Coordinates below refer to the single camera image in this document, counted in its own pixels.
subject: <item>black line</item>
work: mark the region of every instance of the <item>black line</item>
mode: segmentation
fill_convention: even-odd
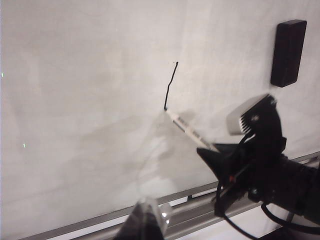
[[[263,203],[261,205],[261,209],[264,212],[265,215],[267,215],[268,218],[270,218],[275,223],[282,225],[286,228],[290,228],[302,233],[306,234],[314,234],[314,235],[320,235],[320,227],[313,227],[313,226],[304,226],[300,224],[295,224],[293,222],[285,221],[275,215],[273,215],[269,209],[267,208],[267,204]]]
[[[226,213],[225,210],[222,208],[222,206],[220,205],[220,194],[221,194],[221,182],[218,182],[218,186],[216,187],[216,205],[217,205],[217,209],[219,211],[220,214],[222,214],[222,217],[224,218],[224,220],[226,220],[235,230],[237,230],[238,232],[240,232],[241,234],[245,235],[247,238],[249,239],[253,239],[253,240],[257,240],[258,238],[255,236],[252,236],[251,234],[247,233],[246,231],[242,230],[240,227],[238,227],[233,221],[231,221]]]
[[[165,110],[165,111],[167,111],[167,100],[168,100],[168,94],[169,94],[170,84],[172,83],[172,81],[173,81],[173,79],[174,79],[174,75],[175,75],[177,66],[178,66],[178,62],[175,63],[175,67],[174,67],[174,70],[173,70],[173,73],[172,73],[171,81],[169,82],[168,88],[167,88],[167,90],[166,90],[165,101],[164,101],[164,110]]]

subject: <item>whiteboard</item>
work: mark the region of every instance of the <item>whiteboard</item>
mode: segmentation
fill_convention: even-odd
[[[271,93],[290,158],[320,150],[320,1],[1,1],[1,239],[216,180],[168,107],[212,142]],[[270,85],[276,26],[307,20],[298,81]]]

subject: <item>black cable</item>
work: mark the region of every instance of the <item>black cable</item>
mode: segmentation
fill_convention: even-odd
[[[221,193],[221,183],[220,181],[218,182],[218,186],[216,188],[216,207],[218,208],[219,212],[222,214],[222,217],[224,220],[226,220],[235,230],[237,230],[239,233],[242,235],[246,236],[249,239],[257,240],[258,238],[255,236],[252,236],[251,234],[247,233],[246,231],[242,230],[240,227],[238,227],[233,221],[231,221],[227,215],[225,214],[225,211],[222,210],[220,206],[220,193]]]
[[[243,145],[248,138],[252,137],[253,134],[254,134],[253,132],[249,132],[248,134],[246,134],[246,135],[241,139],[241,141],[239,142],[237,148],[235,149],[235,151],[234,151],[233,154],[232,154],[232,158],[234,158],[234,157],[237,155],[237,153],[238,153],[241,145]],[[215,204],[216,204],[216,207],[217,207],[218,211],[219,211],[220,214],[222,215],[223,219],[224,219],[226,222],[228,222],[235,230],[237,230],[237,231],[238,231],[239,233],[241,233],[242,235],[246,236],[246,237],[249,238],[249,239],[257,240],[257,239],[258,239],[257,237],[252,236],[251,234],[249,234],[249,233],[247,233],[246,231],[242,230],[240,227],[238,227],[233,221],[231,221],[231,220],[227,217],[227,215],[226,215],[226,213],[225,213],[225,210],[222,209],[222,208],[221,208],[221,205],[220,205],[221,186],[222,186],[222,184],[221,184],[221,182],[219,181],[219,182],[218,182],[218,186],[217,186],[217,188],[216,188],[216,195],[215,195],[215,197],[216,197],[216,203],[215,203]]]
[[[267,205],[265,203],[263,203],[261,205],[261,209],[262,211],[265,213],[265,215],[268,216],[268,218],[270,218],[272,221],[274,221],[275,223],[282,225],[286,228],[290,228],[299,232],[303,232],[306,234],[314,234],[314,235],[320,235],[320,227],[312,227],[312,226],[304,226],[304,225],[299,225],[299,224],[295,224],[289,221],[285,221],[281,218],[278,218],[277,216],[273,215],[269,209],[267,208]]]

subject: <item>black box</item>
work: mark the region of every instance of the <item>black box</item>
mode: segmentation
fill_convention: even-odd
[[[276,28],[271,84],[285,87],[298,79],[307,21],[290,20]]]

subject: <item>white marker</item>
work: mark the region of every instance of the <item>white marker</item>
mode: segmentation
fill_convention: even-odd
[[[211,151],[218,152],[219,150],[211,143],[206,141],[202,136],[199,135],[186,121],[184,121],[178,114],[166,109],[165,112],[172,119],[173,123],[176,124],[189,138],[191,138],[197,145],[202,148],[210,149]]]

